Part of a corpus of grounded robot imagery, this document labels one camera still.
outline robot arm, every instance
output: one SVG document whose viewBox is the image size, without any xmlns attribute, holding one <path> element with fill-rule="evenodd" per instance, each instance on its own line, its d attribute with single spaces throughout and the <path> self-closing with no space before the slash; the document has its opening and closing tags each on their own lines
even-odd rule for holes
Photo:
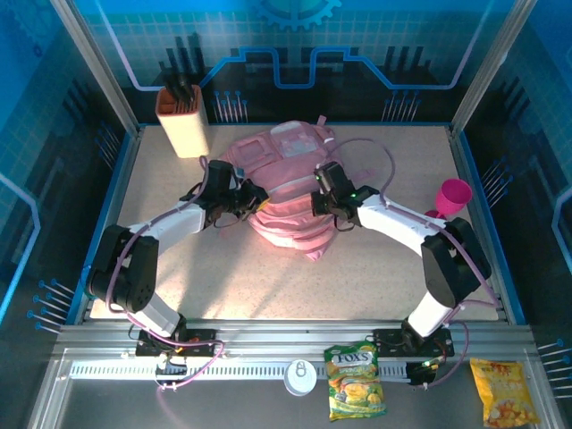
<svg viewBox="0 0 572 429">
<path fill-rule="evenodd" d="M 381 232 L 422 257 L 427 292 L 402 324 L 402 340 L 409 350 L 423 345 L 480 285 L 467 261 L 440 230 L 463 246 L 485 279 L 491 276 L 491 267 L 467 221 L 429 218 L 380 196 L 376 189 L 355 189 L 335 162 L 318 168 L 315 176 L 321 192 L 312 194 L 314 215 L 333 214 L 356 226 Z"/>
<path fill-rule="evenodd" d="M 193 192 L 148 223 L 111 225 L 103 233 L 88 276 L 88 291 L 105 300 L 115 265 L 129 240 L 148 226 L 130 247 L 114 285 L 111 302 L 151 331 L 186 340 L 186 320 L 155 293 L 157 259 L 189 234 L 216 223 L 223 213 L 246 219 L 268 200 L 266 192 L 244 180 L 242 171 L 224 161 L 208 164 L 206 184 L 192 203 Z"/>
</svg>

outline snack bag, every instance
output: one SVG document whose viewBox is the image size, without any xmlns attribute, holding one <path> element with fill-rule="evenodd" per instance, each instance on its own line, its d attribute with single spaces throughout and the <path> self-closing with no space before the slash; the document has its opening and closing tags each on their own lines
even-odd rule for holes
<svg viewBox="0 0 572 429">
<path fill-rule="evenodd" d="M 516 427 L 540 423 L 522 364 L 472 358 L 471 370 L 484 404 L 484 426 Z"/>
<path fill-rule="evenodd" d="M 333 346 L 324 357 L 330 385 L 330 421 L 385 414 L 374 344 L 361 341 Z"/>
</svg>

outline table surface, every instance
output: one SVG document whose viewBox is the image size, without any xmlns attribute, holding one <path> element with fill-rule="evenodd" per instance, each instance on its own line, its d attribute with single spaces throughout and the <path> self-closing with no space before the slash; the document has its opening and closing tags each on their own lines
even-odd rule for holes
<svg viewBox="0 0 572 429">
<path fill-rule="evenodd" d="M 457 171 L 443 127 L 334 125 L 336 139 L 363 137 L 385 144 L 397 172 L 387 196 L 420 213 L 434 208 L 437 189 Z M 220 156 L 237 139 L 266 125 L 209 129 Z M 390 162 L 381 147 L 349 143 L 340 149 L 346 171 L 375 169 L 357 185 L 381 187 Z M 197 159 L 178 158 L 161 127 L 147 127 L 130 177 L 119 224 L 151 219 L 171 208 L 202 179 Z M 469 220 L 467 210 L 460 217 Z M 247 223 L 191 235 L 159 258 L 157 293 L 187 318 L 403 319 L 425 294 L 417 254 L 379 232 L 356 228 L 339 234 L 317 262 L 277 248 Z M 471 297 L 486 299 L 479 289 Z M 91 317 L 110 317 L 97 300 Z M 496 320 L 494 310 L 471 307 L 467 320 Z"/>
</svg>

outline white bottle cap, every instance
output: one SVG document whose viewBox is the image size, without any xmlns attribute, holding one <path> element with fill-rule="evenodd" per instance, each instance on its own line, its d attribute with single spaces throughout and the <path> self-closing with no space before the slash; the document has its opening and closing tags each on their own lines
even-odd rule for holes
<svg viewBox="0 0 572 429">
<path fill-rule="evenodd" d="M 307 360 L 295 360 L 284 374 L 284 384 L 294 396 L 304 396 L 309 394 L 314 389 L 317 374 L 315 368 Z"/>
</svg>

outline black mounting bracket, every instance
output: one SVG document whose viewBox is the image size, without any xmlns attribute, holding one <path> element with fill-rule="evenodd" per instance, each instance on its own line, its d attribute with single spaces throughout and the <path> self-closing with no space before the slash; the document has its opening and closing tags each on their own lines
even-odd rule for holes
<svg viewBox="0 0 572 429">
<path fill-rule="evenodd" d="M 447 358 L 455 356 L 450 331 L 438 329 L 417 350 L 411 350 L 403 342 L 401 329 L 375 329 L 372 343 L 377 347 L 379 358 L 438 358 L 443 350 Z"/>
<path fill-rule="evenodd" d="M 179 338 L 179 342 L 193 341 L 209 341 L 216 338 L 216 330 L 214 329 L 187 329 L 184 338 Z M 146 331 L 139 331 L 139 338 L 137 340 L 137 347 L 135 348 L 135 356 L 139 357 L 153 357 L 160 356 L 161 353 L 167 353 L 172 356 L 180 357 L 196 357 L 196 358 L 211 358 L 215 355 L 215 345 L 210 346 L 190 346 L 185 348 L 173 347 L 157 338 L 149 335 Z"/>
</svg>

